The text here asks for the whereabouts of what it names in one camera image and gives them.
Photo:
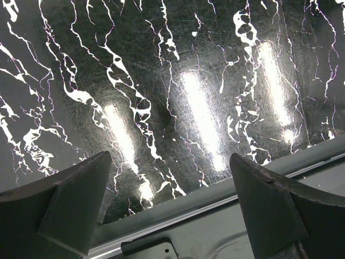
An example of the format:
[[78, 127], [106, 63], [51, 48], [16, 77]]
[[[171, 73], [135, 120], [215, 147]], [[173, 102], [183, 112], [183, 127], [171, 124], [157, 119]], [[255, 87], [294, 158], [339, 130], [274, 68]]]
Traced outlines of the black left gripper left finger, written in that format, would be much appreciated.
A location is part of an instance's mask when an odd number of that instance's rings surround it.
[[1, 193], [1, 258], [87, 256], [112, 158], [77, 165]]

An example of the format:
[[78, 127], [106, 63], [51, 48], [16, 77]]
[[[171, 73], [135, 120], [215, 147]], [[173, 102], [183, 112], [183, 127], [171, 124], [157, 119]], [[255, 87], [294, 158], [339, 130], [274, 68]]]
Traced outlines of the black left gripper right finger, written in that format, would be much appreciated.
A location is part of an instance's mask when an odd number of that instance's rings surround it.
[[230, 167], [255, 258], [344, 258], [344, 197], [237, 153]]

